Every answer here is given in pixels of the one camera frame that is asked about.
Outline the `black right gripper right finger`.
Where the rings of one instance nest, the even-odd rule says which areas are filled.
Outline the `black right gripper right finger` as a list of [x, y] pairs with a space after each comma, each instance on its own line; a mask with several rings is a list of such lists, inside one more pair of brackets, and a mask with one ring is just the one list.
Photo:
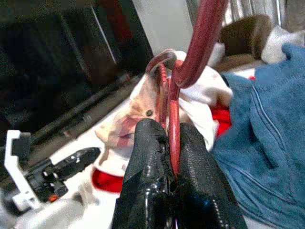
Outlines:
[[192, 125], [180, 124], [178, 229], [247, 229], [232, 188]]

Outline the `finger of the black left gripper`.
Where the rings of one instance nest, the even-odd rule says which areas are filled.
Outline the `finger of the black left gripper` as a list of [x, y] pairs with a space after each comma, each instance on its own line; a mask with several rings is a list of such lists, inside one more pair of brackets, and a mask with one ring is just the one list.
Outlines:
[[97, 147], [88, 147], [76, 151], [53, 166], [55, 174], [77, 174], [92, 164], [100, 155]]

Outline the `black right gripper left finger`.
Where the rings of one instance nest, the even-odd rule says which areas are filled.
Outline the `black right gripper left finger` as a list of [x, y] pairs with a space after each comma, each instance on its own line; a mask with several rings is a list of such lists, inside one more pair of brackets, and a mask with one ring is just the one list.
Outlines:
[[174, 188], [165, 130], [158, 122], [143, 119], [136, 125], [112, 229], [172, 229]]

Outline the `red plastic clothes hanger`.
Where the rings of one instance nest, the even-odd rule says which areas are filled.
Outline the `red plastic clothes hanger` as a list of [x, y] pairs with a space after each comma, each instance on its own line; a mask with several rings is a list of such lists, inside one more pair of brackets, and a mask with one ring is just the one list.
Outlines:
[[169, 146], [174, 175], [179, 174], [180, 162], [180, 89], [192, 86], [200, 77], [210, 58], [214, 43], [219, 35], [228, 0], [201, 0], [197, 10], [193, 35], [184, 61], [173, 64], [169, 85]]

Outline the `white button shirt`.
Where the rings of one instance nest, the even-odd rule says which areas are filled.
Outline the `white button shirt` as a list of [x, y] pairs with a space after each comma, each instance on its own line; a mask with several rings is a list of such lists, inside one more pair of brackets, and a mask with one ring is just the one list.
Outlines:
[[[145, 73], [121, 108], [102, 121], [95, 129], [96, 136], [104, 143], [104, 153], [95, 163], [91, 181], [97, 197], [114, 194], [119, 196], [127, 168], [137, 123], [150, 118], [156, 120], [161, 112], [159, 97], [164, 95], [158, 75], [158, 68], [164, 64], [166, 72], [171, 73], [177, 60], [183, 61], [186, 53], [166, 49], [153, 57]], [[195, 84], [182, 89], [179, 95], [179, 116], [181, 122], [193, 124], [203, 135], [206, 149], [214, 145], [219, 122], [212, 118], [212, 108], [217, 105], [228, 107], [233, 96], [220, 74], [206, 66]]]

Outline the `blue denim garment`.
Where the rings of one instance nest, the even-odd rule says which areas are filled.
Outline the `blue denim garment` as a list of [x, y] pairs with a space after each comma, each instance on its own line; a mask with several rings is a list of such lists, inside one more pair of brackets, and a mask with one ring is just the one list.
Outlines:
[[305, 47], [282, 51], [286, 59], [257, 68], [254, 80], [222, 75], [232, 125], [212, 154], [247, 217], [305, 229]]

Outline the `small white cloth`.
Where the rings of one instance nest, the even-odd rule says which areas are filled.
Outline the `small white cloth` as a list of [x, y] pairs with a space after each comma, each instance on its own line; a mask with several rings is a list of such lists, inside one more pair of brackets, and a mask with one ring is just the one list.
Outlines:
[[285, 43], [305, 45], [305, 30], [290, 33], [276, 25], [269, 34], [261, 53], [261, 60], [266, 64], [284, 61], [286, 55], [282, 52]]

